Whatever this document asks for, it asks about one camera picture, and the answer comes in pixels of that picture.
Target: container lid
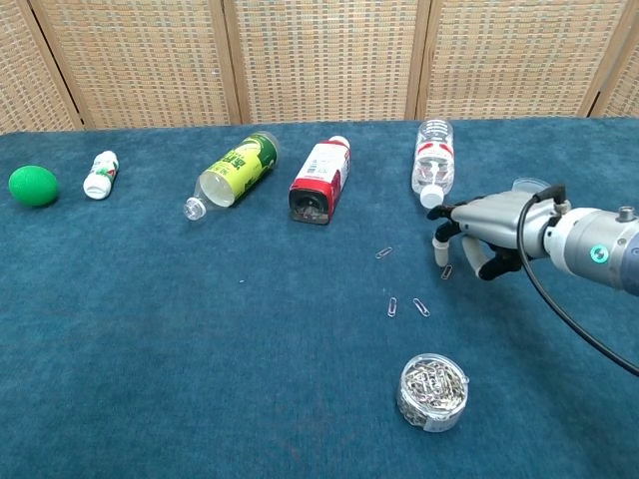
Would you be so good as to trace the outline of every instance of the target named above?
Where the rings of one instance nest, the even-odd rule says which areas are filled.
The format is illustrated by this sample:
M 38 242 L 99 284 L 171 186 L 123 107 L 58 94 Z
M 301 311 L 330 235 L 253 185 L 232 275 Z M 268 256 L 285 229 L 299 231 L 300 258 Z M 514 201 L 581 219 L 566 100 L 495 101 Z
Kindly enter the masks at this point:
M 518 178 L 514 182 L 512 182 L 512 190 L 514 192 L 525 192 L 531 193 L 534 195 L 535 193 L 542 192 L 546 188 L 549 188 L 548 185 L 543 180 L 538 180 L 536 178 Z
M 438 185 L 426 185 L 419 194 L 419 201 L 424 208 L 429 210 L 443 203 L 443 189 Z
M 199 220 L 206 213 L 207 208 L 198 198 L 190 197 L 184 204 L 184 215 L 192 222 Z
M 103 200 L 111 192 L 111 180 L 104 175 L 91 173 L 84 181 L 84 193 L 93 200 Z

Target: silver paper clip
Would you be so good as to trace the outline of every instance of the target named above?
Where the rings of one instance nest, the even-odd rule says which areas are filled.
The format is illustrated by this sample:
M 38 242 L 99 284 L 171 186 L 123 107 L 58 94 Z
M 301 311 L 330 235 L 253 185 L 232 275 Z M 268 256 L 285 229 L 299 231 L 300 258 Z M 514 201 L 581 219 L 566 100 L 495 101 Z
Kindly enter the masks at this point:
M 396 311 L 397 311 L 397 298 L 392 297 L 388 301 L 388 317 L 395 317 Z
M 441 278 L 444 280 L 449 279 L 451 274 L 452 274 L 452 264 L 447 264 L 446 267 L 443 269 Z
M 428 310 L 428 308 L 423 304 L 423 302 L 421 302 L 419 300 L 419 298 L 414 297 L 412 299 L 412 303 L 417 307 L 417 310 L 421 313 L 422 316 L 424 317 L 429 317 L 430 316 L 430 311 Z
M 378 251 L 377 254 L 375 255 L 375 257 L 377 259 L 382 259 L 387 254 L 390 254 L 391 251 L 392 251 L 392 246 L 387 246 L 384 249 Z

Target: green ball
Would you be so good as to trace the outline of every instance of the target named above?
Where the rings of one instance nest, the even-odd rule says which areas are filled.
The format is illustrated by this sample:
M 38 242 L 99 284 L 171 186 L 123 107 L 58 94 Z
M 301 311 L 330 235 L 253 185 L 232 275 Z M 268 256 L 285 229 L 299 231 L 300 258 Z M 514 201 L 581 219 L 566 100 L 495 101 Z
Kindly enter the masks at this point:
M 9 192 L 23 205 L 44 207 L 58 198 L 58 180 L 46 168 L 28 165 L 11 174 Z

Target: woven panel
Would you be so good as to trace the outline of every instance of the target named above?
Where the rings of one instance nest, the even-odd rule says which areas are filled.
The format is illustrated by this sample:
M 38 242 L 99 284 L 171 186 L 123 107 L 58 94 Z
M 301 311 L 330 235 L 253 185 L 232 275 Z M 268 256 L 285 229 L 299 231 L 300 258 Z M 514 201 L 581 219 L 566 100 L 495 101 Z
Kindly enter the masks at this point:
M 604 116 L 639 116 L 639 43 L 635 45 L 619 81 L 613 88 Z
M 425 116 L 576 115 L 624 5 L 443 0 Z
M 416 0 L 235 5 L 253 122 L 403 119 Z
M 0 133 L 73 130 L 17 1 L 0 2 Z
M 208 0 L 41 0 L 97 128 L 229 122 Z

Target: bottle cap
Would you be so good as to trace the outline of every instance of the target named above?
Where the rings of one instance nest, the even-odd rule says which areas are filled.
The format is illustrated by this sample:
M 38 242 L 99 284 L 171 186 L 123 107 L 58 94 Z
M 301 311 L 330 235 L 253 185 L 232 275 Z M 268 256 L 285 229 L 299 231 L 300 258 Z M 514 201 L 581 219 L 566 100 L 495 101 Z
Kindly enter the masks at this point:
M 207 213 L 207 208 L 199 199 L 190 197 L 184 204 L 184 214 L 192 222 L 199 220 Z
M 350 143 L 348 142 L 348 140 L 344 137 L 341 137 L 340 135 L 337 135 L 335 137 L 330 137 L 328 139 L 330 142 L 338 142 L 343 144 L 345 147 L 347 147 L 350 150 Z
M 104 175 L 91 173 L 84 181 L 84 193 L 93 200 L 103 200 L 111 192 L 111 180 Z
M 443 203 L 443 189 L 438 185 L 426 185 L 419 194 L 419 201 L 424 208 L 432 210 Z

